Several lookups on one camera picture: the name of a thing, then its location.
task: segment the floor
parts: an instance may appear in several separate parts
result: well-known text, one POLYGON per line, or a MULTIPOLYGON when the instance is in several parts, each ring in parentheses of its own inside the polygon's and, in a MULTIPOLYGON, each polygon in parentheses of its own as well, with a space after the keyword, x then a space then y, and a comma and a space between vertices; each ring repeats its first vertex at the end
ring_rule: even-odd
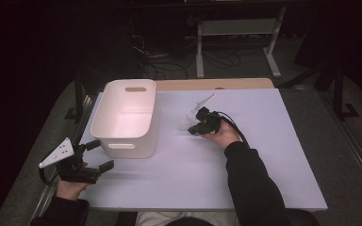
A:
MULTIPOLYGON (((293 64, 302 38, 280 37, 273 55, 281 78, 273 78, 262 53, 268 37, 227 37, 204 40, 205 77, 268 77, 274 85, 283 84, 307 68, 293 64)), ((145 76, 152 79, 195 79, 194 39, 186 39, 187 53, 182 56, 157 53, 148 58, 145 76)), ((317 74, 291 89, 280 89, 304 153, 316 176, 327 211, 314 213, 322 226, 362 225, 362 169, 354 157, 352 145, 341 130, 330 100, 332 89, 317 92, 313 84, 317 74)), ((349 79, 344 83, 344 103, 353 104, 358 118, 349 118, 350 128, 362 149, 362 93, 349 79)), ((64 120, 74 106, 74 84, 63 90, 43 126, 21 173, 0 212, 0 225, 26 225, 36 214, 42 192, 46 189, 36 167, 44 152, 57 145, 74 130, 74 121, 64 120)), ((114 225, 118 213, 91 210, 87 225, 114 225)))

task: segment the black cable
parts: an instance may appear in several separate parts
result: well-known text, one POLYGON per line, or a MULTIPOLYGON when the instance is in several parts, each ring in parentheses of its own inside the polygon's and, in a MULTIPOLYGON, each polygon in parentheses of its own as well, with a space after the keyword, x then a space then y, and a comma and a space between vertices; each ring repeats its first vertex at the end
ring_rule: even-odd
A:
POLYGON ((233 68, 237 65, 233 65, 233 64, 226 64, 224 62, 221 62, 219 60, 216 60, 214 58, 212 58, 211 56, 208 56, 206 54, 202 54, 202 56, 206 59, 206 61, 211 64, 213 67, 216 67, 216 68, 220 68, 220 69, 230 69, 230 68, 233 68))
POLYGON ((155 67, 155 66, 152 65, 151 63, 146 63, 145 66, 146 66, 147 69, 148 69, 148 73, 146 74, 147 77, 151 78, 151 76, 149 75, 149 67, 151 67, 151 68, 154 69, 154 73, 155 73, 155 76, 152 78, 152 80, 157 80, 157 76, 158 76, 159 74, 162 74, 162 75, 163 75, 163 78, 166 79, 166 76, 164 75, 164 73, 159 72, 159 71, 157 70, 157 67, 155 67))
POLYGON ((210 53, 214 55, 217 59, 228 59, 230 61, 230 65, 239 65, 240 58, 235 53, 228 53, 226 50, 220 50, 220 49, 211 49, 210 53), (232 57, 235 57, 238 61, 238 63, 234 63, 234 61, 231 59, 232 57))
MULTIPOLYGON (((215 45, 212 45, 211 43, 209 45, 210 45, 210 48, 212 48, 211 52, 219 59, 224 59, 224 58, 229 58, 231 56, 236 56, 236 52, 239 50, 239 49, 237 49, 237 50, 232 51, 231 53, 228 53, 228 51, 220 49, 219 47, 217 47, 215 45), (219 53, 223 52, 223 53, 226 54, 226 56, 216 55, 215 51, 217 51, 219 53)), ((228 47, 227 44, 225 43, 225 41, 223 42, 222 47, 228 47)))
POLYGON ((165 71, 165 72, 179 72, 179 71, 184 71, 186 77, 185 79, 188 79, 189 78, 189 73, 187 71, 187 68, 190 67, 190 65, 192 64, 193 62, 193 59, 194 57, 192 56, 190 58, 190 61, 188 62, 188 64, 186 66, 184 65, 181 65, 181 64, 177 64, 175 62, 178 62, 178 61, 181 61, 183 60, 184 58, 176 58, 176 59, 172 59, 172 60, 169 60, 169 61, 162 61, 162 62, 155 62, 154 60, 152 59, 149 59, 148 60, 148 63, 151 67, 155 68, 155 70, 157 71, 157 69, 159 70, 162 70, 162 71, 165 71), (173 66, 173 67, 176 67, 176 69, 171 69, 171 68, 165 68, 165 67, 159 67, 157 65, 169 65, 169 66, 173 66))
POLYGON ((143 65, 142 69, 146 75, 146 78, 151 79, 151 72, 149 71, 149 67, 150 67, 149 64, 145 64, 145 65, 143 65))
MULTIPOLYGON (((243 44, 239 44, 239 48, 237 48, 236 50, 234 50, 231 53, 228 53, 227 51, 221 49, 220 47, 216 46, 213 44, 213 41, 210 41, 208 43, 210 45, 211 48, 216 49, 217 51, 221 51, 221 52, 225 52, 228 55, 236 55, 236 56, 248 56, 250 54, 254 54, 255 52, 257 52, 258 50, 261 50, 263 47, 268 45, 267 41, 264 41, 262 43, 255 43, 255 44, 251 44, 251 43, 247 43, 246 41, 243 44), (239 51, 246 49, 247 46, 249 45, 254 45, 256 46, 256 48, 254 48, 254 50, 249 53, 249 54, 239 54, 239 51)), ((229 47, 229 45, 227 45, 227 43, 225 42, 225 40, 222 41, 222 46, 221 47, 229 47)))
POLYGON ((173 54, 163 54, 160 56, 149 56, 147 57, 148 61, 154 62, 157 60, 163 60, 163 59, 168 59, 166 61, 162 61, 161 63, 167 63, 167 62, 176 62, 180 59, 182 59, 183 57, 180 54, 177 53, 173 53, 173 54))
POLYGON ((231 127, 237 132, 237 134, 239 135, 239 137, 242 139, 242 142, 246 145, 246 147, 248 149, 250 149, 249 147, 249 143, 248 140, 246 140, 246 137, 242 134, 242 132, 240 132, 240 130, 238 129, 237 125, 234 123, 234 121, 228 116, 226 115, 228 118, 226 118, 225 116, 222 116, 222 120, 224 120, 225 122, 227 122, 229 125, 231 125, 231 127))
POLYGON ((52 186, 54 185, 54 181, 55 181, 55 178, 57 178, 57 176, 60 174, 59 172, 57 174, 55 174, 50 181, 48 181, 46 179, 46 176, 45 176, 45 168, 39 168, 38 170, 39 174, 40 174, 40 178, 42 180, 42 182, 44 184, 46 184, 47 186, 52 186))

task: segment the metal stand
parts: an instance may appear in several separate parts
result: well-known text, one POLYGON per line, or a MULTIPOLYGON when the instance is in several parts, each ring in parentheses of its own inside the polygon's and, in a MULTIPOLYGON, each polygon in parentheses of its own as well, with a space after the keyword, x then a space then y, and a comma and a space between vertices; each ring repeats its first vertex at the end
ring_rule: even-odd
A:
POLYGON ((340 65, 338 57, 333 54, 329 59, 325 59, 323 62, 316 65, 309 71, 302 73, 301 75, 293 78, 292 80, 277 86, 277 88, 291 88, 297 85, 299 82, 312 76, 314 73, 321 72, 314 87, 318 91, 327 91, 329 86, 334 82, 334 111, 341 121, 345 121, 347 117, 358 117, 358 113, 355 111, 351 104, 346 104, 348 112, 343 112, 343 73, 340 71, 340 65))
POLYGON ((281 76, 272 56, 275 42, 282 25, 286 8, 279 10, 277 18, 271 19, 252 19, 252 20, 228 20, 228 21, 203 21, 198 24, 198 50, 196 54, 197 77, 204 78, 204 64, 202 57, 202 36, 219 35, 261 35, 271 34, 271 40, 267 47, 263 48, 264 55, 269 63, 272 75, 275 78, 281 76))
POLYGON ((82 93, 82 84, 79 73, 77 73, 77 75, 75 76, 74 89, 75 89, 75 107, 69 108, 64 119, 75 120, 74 123, 77 124, 81 120, 83 114, 83 101, 82 101, 83 93, 82 93))

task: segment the white board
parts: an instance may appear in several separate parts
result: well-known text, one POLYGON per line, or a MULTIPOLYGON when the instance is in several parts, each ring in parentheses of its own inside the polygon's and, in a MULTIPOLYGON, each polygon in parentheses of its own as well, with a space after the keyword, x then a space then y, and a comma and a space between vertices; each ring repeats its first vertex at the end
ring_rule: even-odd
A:
MULTIPOLYGON (((286 207, 327 209, 278 89, 158 91, 155 107, 160 118, 154 155, 147 159, 114 159, 114 169, 89 186, 81 198, 91 207, 111 210, 234 209, 223 150, 209 140, 179 130, 184 116, 213 93, 216 96, 206 107, 224 112, 235 121, 251 148, 258 150, 286 207)), ((94 140, 90 129, 97 106, 80 143, 94 140)), ((84 156, 92 168, 108 160, 111 158, 100 147, 84 156)))

